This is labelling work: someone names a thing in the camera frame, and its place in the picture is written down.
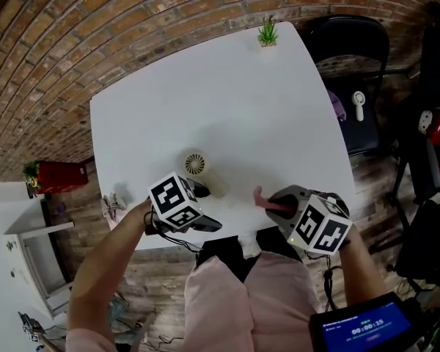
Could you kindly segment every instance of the timer display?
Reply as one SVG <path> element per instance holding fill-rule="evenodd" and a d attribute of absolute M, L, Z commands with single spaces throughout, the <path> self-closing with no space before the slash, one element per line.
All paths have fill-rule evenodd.
<path fill-rule="evenodd" d="M 323 325 L 329 352 L 366 351 L 411 327 L 394 302 L 352 318 Z"/>

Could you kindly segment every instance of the wooden floor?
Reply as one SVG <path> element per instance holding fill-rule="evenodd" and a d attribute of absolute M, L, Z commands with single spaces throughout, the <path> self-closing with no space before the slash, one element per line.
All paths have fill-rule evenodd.
<path fill-rule="evenodd" d="M 390 238 L 400 230 L 400 221 L 395 209 L 390 207 L 385 194 L 392 189 L 397 162 L 392 157 L 370 158 L 363 155 L 351 158 L 353 178 L 356 184 L 358 203 L 351 210 L 351 219 L 362 233 L 367 245 L 382 238 Z M 85 255 L 108 232 L 109 226 L 101 215 L 100 190 L 95 164 L 87 165 L 89 184 L 76 191 L 58 194 L 50 203 L 53 222 L 69 219 L 75 227 L 58 233 L 58 242 L 70 274 L 73 276 Z M 410 220 L 416 205 L 412 202 L 414 193 L 409 173 L 403 179 L 399 198 Z M 409 296 L 408 286 L 394 273 L 386 272 L 386 265 L 394 263 L 398 248 L 373 255 L 389 289 L 398 291 L 402 297 Z M 324 260 L 306 261 L 315 280 L 320 301 L 326 304 L 323 292 Z M 339 263 L 338 255 L 332 258 L 332 265 Z M 184 248 L 165 248 L 135 252 L 120 292 L 130 303 L 126 320 L 143 321 L 151 312 L 156 312 L 156 321 L 149 331 L 149 342 L 158 347 L 158 336 L 182 337 L 184 332 L 184 284 L 194 264 L 194 255 Z M 333 297 L 337 305 L 344 305 L 342 272 L 334 272 Z M 176 351 L 181 341 L 162 345 L 164 351 Z M 152 351 L 142 345 L 141 351 Z"/>

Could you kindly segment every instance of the blue screen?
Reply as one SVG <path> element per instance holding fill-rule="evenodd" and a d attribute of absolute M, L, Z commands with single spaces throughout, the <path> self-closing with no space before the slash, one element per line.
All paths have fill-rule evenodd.
<path fill-rule="evenodd" d="M 394 302 L 351 318 L 323 325 L 329 352 L 360 352 L 408 330 L 411 324 Z"/>

